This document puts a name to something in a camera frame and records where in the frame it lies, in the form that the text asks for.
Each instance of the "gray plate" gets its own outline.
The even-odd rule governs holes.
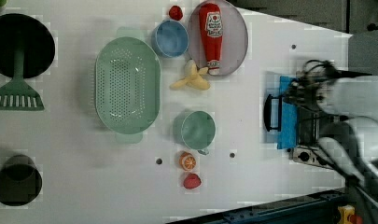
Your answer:
[[[192,12],[188,24],[189,54],[199,67],[206,67],[199,19],[200,7],[206,3],[217,4],[221,10],[223,43],[218,76],[229,75],[237,70],[245,59],[248,43],[246,24],[241,13],[229,2],[208,0],[199,4]]]

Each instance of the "floor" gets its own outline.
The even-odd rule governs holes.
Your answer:
[[[347,5],[350,34],[366,33],[378,23],[378,0],[228,0],[236,7],[346,32]]]

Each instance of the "teal mug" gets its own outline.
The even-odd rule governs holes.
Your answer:
[[[206,112],[185,111],[176,117],[173,132],[177,143],[207,155],[208,146],[215,137],[216,126]]]

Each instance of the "round plate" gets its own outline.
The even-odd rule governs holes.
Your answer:
[[[22,14],[0,16],[0,73],[13,77],[14,46],[17,38],[25,45],[24,78],[45,72],[55,55],[51,33],[40,21]]]
[[[218,76],[229,75],[239,68],[247,52],[247,29],[241,13],[224,0],[208,0],[199,4],[191,14],[188,24],[189,54],[199,67],[206,67],[205,51],[200,34],[199,11],[207,3],[217,4],[223,22],[223,42]]]

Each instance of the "ketchup bottle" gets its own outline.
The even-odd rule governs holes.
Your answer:
[[[220,8],[208,3],[200,8],[200,30],[210,75],[218,75],[220,67],[223,23]]]

